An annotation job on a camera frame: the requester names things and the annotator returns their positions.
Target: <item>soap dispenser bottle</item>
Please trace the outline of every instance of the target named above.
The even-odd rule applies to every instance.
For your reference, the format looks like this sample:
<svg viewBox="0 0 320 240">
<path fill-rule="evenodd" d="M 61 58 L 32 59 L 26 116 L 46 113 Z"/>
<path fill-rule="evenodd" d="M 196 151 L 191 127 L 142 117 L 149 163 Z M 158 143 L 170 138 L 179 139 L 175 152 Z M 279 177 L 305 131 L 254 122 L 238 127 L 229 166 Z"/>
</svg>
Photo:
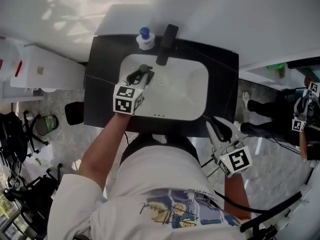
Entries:
<svg viewBox="0 0 320 240">
<path fill-rule="evenodd" d="M 140 35 L 136 37 L 136 41 L 139 44 L 141 50 L 149 50 L 155 46 L 155 34 L 150 32 L 147 27 L 140 29 Z"/>
</svg>

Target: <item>concrete floor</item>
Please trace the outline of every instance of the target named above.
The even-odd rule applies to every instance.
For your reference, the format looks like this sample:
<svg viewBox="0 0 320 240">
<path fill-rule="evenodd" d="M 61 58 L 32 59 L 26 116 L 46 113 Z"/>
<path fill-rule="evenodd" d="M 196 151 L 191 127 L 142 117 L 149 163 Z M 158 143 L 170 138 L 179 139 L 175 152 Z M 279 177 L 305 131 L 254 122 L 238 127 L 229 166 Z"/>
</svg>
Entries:
<svg viewBox="0 0 320 240">
<path fill-rule="evenodd" d="M 262 103 L 274 101 L 277 92 L 274 89 L 251 82 L 239 81 L 236 120 L 241 123 L 250 122 L 253 124 L 267 122 L 268 118 L 244 109 L 242 91 L 249 92 L 253 100 Z M 39 170 L 39 167 L 41 168 L 40 171 L 43 172 L 46 168 L 56 166 L 58 163 L 63 163 L 65 168 L 73 167 L 77 169 L 79 160 L 84 152 L 102 130 L 101 128 L 83 124 L 71 126 L 67 123 L 65 105 L 83 100 L 84 91 L 57 90 L 52 93 L 46 93 L 42 101 L 19 104 L 20 115 L 24 110 L 29 110 L 34 116 L 37 114 L 42 116 L 56 115 L 59 120 L 58 129 L 43 137 L 43 139 L 49 139 L 51 145 L 43 148 L 43 151 L 39 154 L 34 154 L 32 158 L 28 158 L 25 161 L 30 175 L 33 174 L 32 171 Z M 128 132 L 127 135 L 130 142 L 138 134 Z M 160 135 L 155 135 L 154 138 L 161 142 L 165 141 L 164 137 Z M 212 146 L 209 139 L 190 138 L 190 140 L 197 149 L 200 163 L 204 164 L 211 158 L 210 155 L 212 154 Z M 243 180 L 246 182 L 246 192 L 251 207 L 257 209 L 271 208 L 299 190 L 310 171 L 309 162 L 304 162 L 299 155 L 266 139 L 262 140 L 258 155 L 255 155 L 258 138 L 247 137 L 244 143 L 249 146 L 253 161 L 253 166 L 242 174 Z M 126 146 L 126 139 L 123 137 L 106 181 L 107 196 L 116 181 L 121 155 Z M 41 165 L 34 163 L 35 158 L 41 161 Z M 217 166 L 212 162 L 205 166 L 203 170 L 209 175 L 215 168 Z M 224 174 L 220 169 L 208 179 L 218 192 L 224 193 Z"/>
</svg>

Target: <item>black pants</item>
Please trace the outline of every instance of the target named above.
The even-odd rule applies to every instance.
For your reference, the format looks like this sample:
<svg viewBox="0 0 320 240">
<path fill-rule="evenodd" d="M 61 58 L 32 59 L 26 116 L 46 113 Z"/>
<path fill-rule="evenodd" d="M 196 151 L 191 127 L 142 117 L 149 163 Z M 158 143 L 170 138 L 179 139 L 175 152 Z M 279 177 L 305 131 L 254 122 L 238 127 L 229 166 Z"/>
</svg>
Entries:
<svg viewBox="0 0 320 240">
<path fill-rule="evenodd" d="M 294 113 L 293 104 L 285 101 L 262 104 L 249 100 L 247 107 L 249 111 L 272 118 L 273 121 L 260 125 L 245 122 L 241 124 L 240 128 L 243 134 L 266 139 L 275 138 L 278 141 L 299 146 L 299 132 L 291 130 Z"/>
<path fill-rule="evenodd" d="M 120 161 L 120 165 L 122 162 L 127 159 L 129 156 L 131 156 L 134 152 L 149 146 L 169 146 L 169 147 L 175 147 L 181 150 L 184 150 L 191 154 L 197 161 L 198 154 L 196 148 L 192 145 L 192 143 L 188 140 L 187 137 L 182 136 L 174 136 L 174 135 L 168 135 L 166 136 L 166 144 L 162 144 L 161 142 L 155 140 L 152 137 L 152 134 L 149 133 L 142 133 L 139 134 L 125 149 L 125 151 L 122 154 L 122 158 Z"/>
</svg>

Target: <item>blue pump cap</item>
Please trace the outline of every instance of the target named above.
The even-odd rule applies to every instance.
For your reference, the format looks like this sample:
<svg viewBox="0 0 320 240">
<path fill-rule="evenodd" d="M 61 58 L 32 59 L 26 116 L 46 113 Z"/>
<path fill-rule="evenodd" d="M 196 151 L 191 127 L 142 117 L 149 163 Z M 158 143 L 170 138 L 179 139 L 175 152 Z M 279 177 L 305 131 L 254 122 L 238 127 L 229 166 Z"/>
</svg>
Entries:
<svg viewBox="0 0 320 240">
<path fill-rule="evenodd" d="M 140 29 L 140 35 L 142 37 L 142 39 L 147 40 L 149 39 L 149 33 L 150 33 L 150 29 L 148 27 L 142 27 Z"/>
</svg>

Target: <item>black faucet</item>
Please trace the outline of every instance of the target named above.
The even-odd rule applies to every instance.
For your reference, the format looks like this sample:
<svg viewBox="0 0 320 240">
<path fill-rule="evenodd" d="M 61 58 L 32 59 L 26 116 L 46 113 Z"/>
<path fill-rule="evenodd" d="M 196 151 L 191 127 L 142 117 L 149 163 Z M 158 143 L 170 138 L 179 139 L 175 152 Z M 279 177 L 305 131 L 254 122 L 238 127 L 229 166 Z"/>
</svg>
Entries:
<svg viewBox="0 0 320 240">
<path fill-rule="evenodd" d="M 174 40 L 176 39 L 178 33 L 178 27 L 172 24 L 169 24 L 166 27 L 166 30 L 163 34 L 161 43 L 160 43 L 160 50 L 158 53 L 158 57 L 156 58 L 156 63 L 159 66 L 165 66 L 167 64 L 170 52 L 173 47 Z"/>
</svg>

